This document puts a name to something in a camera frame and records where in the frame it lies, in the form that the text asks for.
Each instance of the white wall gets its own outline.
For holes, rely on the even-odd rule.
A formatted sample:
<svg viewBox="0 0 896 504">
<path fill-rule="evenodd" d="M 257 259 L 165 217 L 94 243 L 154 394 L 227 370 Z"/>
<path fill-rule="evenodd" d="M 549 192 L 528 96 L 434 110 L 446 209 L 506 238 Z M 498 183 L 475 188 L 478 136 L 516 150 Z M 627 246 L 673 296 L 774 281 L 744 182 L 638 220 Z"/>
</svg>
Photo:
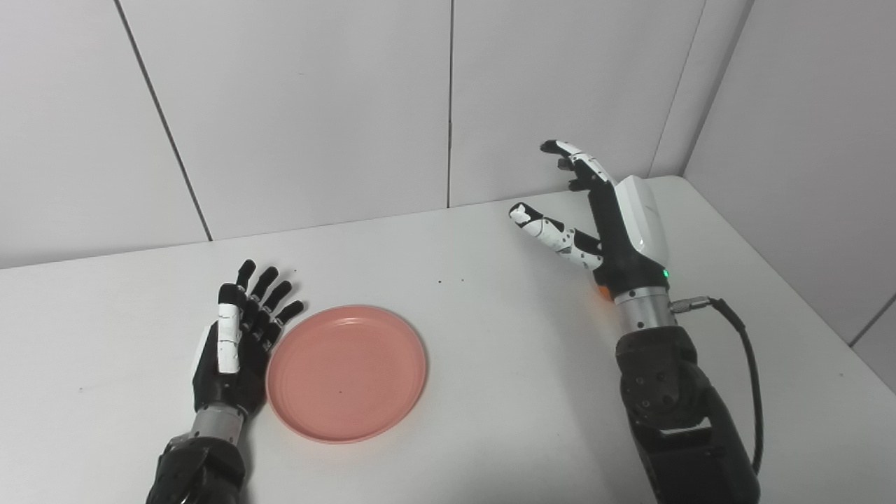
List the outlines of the white wall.
<svg viewBox="0 0 896 504">
<path fill-rule="evenodd" d="M 115 5 L 0 5 L 0 267 L 205 240 Z"/>
<path fill-rule="evenodd" d="M 449 0 L 124 0 L 215 239 L 444 208 Z"/>
<path fill-rule="evenodd" d="M 451 204 L 564 189 L 548 138 L 618 178 L 680 173 L 744 6 L 456 0 Z"/>
<path fill-rule="evenodd" d="M 677 173 L 745 2 L 122 5 L 224 239 L 561 189 L 550 137 Z M 204 239 L 116 3 L 3 4 L 0 31 L 0 267 Z"/>
<path fill-rule="evenodd" d="M 685 171 L 846 341 L 896 287 L 894 21 L 757 0 Z"/>
</svg>

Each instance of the pink plate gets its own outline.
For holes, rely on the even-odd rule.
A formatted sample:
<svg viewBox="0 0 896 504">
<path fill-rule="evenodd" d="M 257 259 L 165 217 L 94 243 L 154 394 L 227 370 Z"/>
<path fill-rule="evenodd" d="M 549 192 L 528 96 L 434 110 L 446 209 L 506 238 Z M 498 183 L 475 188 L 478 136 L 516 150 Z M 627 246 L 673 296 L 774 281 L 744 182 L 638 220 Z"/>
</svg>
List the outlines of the pink plate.
<svg viewBox="0 0 896 504">
<path fill-rule="evenodd" d="M 379 308 L 314 314 L 277 345 L 267 389 L 290 429 L 324 443 L 353 443 L 398 423 L 417 401 L 426 356 L 414 330 Z"/>
</svg>

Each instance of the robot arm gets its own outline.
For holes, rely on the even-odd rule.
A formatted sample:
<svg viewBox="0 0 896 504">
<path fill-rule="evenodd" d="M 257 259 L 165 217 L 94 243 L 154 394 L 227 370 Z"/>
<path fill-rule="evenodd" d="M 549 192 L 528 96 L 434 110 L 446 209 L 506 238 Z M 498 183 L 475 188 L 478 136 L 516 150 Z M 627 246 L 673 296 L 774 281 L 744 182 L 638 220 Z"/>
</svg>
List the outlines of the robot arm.
<svg viewBox="0 0 896 504">
<path fill-rule="evenodd" d="M 658 502 L 754 504 L 759 499 L 755 471 L 675 317 L 719 301 L 669 301 L 668 247 L 643 180 L 632 176 L 617 184 L 591 156 L 566 142 L 549 140 L 541 150 L 559 154 L 558 167 L 574 172 L 571 190 L 588 191 L 599 239 L 573 232 L 526 204 L 515 204 L 511 217 L 561 256 L 585 264 L 618 307 L 625 332 L 616 345 L 620 394 Z M 583 252 L 595 258 L 583 263 Z"/>
<path fill-rule="evenodd" d="M 206 335 L 193 377 L 196 416 L 189 432 L 169 441 L 159 456 L 147 504 L 236 504 L 246 479 L 237 443 L 244 422 L 264 403 L 264 372 L 283 326 L 304 309 L 301 301 L 272 315 L 292 286 L 276 268 L 259 277 L 248 296 L 255 264 L 243 264 L 237 283 L 221 285 L 218 320 Z"/>
</svg>

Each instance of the silver cylinder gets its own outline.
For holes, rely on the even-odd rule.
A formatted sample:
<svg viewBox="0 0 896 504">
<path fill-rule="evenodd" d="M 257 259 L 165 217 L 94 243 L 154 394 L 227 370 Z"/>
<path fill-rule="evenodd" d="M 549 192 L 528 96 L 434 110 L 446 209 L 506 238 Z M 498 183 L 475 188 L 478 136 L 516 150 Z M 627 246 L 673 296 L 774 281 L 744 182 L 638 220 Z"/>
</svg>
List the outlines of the silver cylinder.
<svg viewBox="0 0 896 504">
<path fill-rule="evenodd" d="M 662 287 L 641 287 L 623 292 L 613 298 L 619 307 L 624 333 L 651 327 L 677 326 L 675 315 L 669 309 L 669 295 Z"/>
<path fill-rule="evenodd" d="M 232 445 L 239 440 L 243 429 L 243 416 L 237 408 L 223 403 L 209 404 L 196 412 L 191 438 L 208 437 L 224 439 Z"/>
</svg>

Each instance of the table surface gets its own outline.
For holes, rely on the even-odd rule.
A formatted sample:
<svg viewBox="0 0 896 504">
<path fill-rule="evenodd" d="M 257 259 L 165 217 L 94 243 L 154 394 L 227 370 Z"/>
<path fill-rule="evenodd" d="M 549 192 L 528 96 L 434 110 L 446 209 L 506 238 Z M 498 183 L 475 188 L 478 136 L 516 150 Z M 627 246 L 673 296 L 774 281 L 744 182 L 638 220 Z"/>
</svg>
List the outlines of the table surface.
<svg viewBox="0 0 896 504">
<path fill-rule="evenodd" d="M 753 338 L 763 501 L 892 502 L 896 396 L 686 181 L 649 183 L 673 297 L 725 298 Z M 593 231 L 583 194 L 526 201 Z M 251 257 L 289 272 L 306 313 L 401 315 L 429 370 L 401 423 L 353 445 L 300 438 L 265 406 L 245 430 L 246 502 L 653 502 L 617 390 L 614 307 L 511 223 L 512 203 L 0 270 L 4 500 L 142 502 L 193 420 L 189 368 L 218 286 Z M 752 450 L 737 334 L 711 310 L 679 323 Z"/>
</svg>

